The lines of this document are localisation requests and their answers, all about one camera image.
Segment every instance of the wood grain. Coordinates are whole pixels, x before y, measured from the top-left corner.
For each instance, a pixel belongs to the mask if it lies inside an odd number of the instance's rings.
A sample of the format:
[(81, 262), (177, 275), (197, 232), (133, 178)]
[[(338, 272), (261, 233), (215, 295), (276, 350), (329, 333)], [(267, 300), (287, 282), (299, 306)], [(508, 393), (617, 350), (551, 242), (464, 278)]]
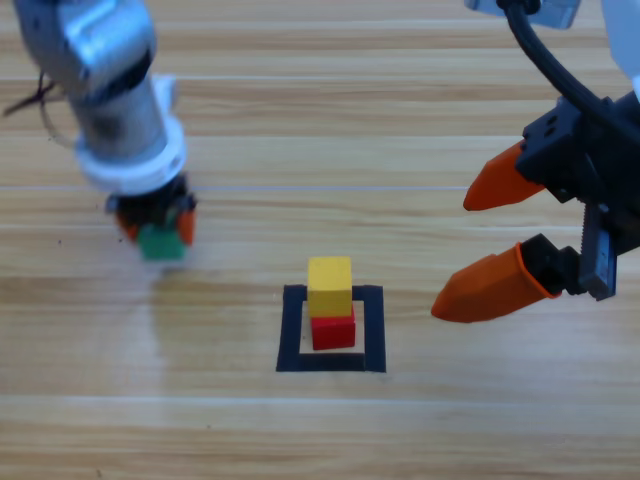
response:
[[(503, 20), (445, 0), (149, 6), (154, 70), (180, 79), (197, 243), (182, 266), (142, 263), (37, 111), (2, 119), (1, 480), (640, 476), (637, 252), (606, 302), (429, 315), (485, 255), (580, 241), (580, 205), (547, 193), (462, 208), (557, 96)], [(630, 90), (599, 2), (539, 33), (598, 94)], [(36, 78), (9, 2), (0, 61), (8, 105)], [(51, 115), (74, 135), (64, 104)], [(384, 286), (386, 374), (275, 372), (282, 287), (316, 255)]]

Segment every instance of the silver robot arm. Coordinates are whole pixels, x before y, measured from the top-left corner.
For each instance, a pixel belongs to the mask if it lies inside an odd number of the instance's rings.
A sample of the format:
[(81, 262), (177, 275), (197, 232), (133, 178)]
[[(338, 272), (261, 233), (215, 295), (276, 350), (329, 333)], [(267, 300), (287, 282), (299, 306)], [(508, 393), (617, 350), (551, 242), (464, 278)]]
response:
[(196, 201), (181, 174), (176, 80), (150, 73), (156, 34), (144, 2), (14, 0), (14, 8), (31, 58), (66, 94), (80, 129), (76, 158), (111, 194), (108, 212), (147, 258), (180, 257), (177, 243), (193, 242)]

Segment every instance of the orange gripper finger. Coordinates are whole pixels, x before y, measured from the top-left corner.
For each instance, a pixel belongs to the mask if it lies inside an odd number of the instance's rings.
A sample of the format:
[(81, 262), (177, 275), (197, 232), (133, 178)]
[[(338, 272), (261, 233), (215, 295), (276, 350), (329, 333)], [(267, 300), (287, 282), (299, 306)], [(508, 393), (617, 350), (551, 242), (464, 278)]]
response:
[(489, 255), (453, 274), (431, 314), (441, 320), (473, 323), (508, 315), (551, 295), (526, 269), (520, 244)]
[(523, 141), (516, 143), (485, 164), (464, 199), (466, 210), (487, 210), (520, 203), (544, 190), (544, 186), (528, 181), (516, 170), (522, 144)]
[(178, 232), (185, 245), (193, 245), (195, 236), (196, 212), (186, 212), (178, 218)]
[(135, 243), (136, 239), (138, 238), (138, 228), (135, 225), (127, 225), (120, 215), (116, 215), (116, 222), (127, 235), (127, 238)]

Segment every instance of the metal bracket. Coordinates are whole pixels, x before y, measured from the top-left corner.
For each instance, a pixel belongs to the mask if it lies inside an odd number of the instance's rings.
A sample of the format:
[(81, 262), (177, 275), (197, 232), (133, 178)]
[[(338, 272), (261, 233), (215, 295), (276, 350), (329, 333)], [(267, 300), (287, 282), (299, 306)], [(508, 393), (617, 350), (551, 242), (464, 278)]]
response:
[(597, 301), (616, 294), (618, 261), (611, 233), (604, 228), (605, 213), (604, 206), (585, 205), (582, 226), (579, 282)]

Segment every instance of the black square outline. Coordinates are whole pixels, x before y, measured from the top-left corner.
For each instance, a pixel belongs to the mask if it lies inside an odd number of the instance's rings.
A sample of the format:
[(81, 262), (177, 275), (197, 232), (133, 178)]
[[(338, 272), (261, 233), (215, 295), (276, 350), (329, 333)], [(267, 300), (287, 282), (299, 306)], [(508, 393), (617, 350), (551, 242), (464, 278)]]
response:
[(364, 353), (300, 353), (305, 285), (285, 285), (277, 372), (386, 373), (384, 295), (382, 287), (354, 286), (354, 302), (364, 302)]

